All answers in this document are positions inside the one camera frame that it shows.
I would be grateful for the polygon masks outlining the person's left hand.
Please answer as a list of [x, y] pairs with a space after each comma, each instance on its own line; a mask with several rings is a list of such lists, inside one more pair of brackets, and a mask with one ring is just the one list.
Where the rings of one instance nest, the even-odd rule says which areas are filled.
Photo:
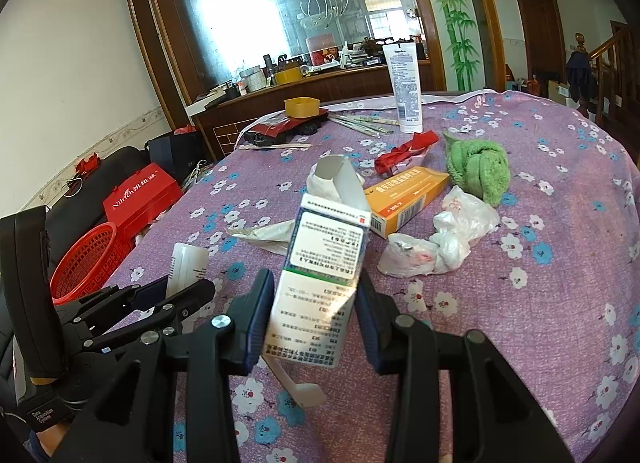
[[36, 434], [40, 448], [48, 457], [52, 457], [69, 430], [70, 425], [58, 423]]

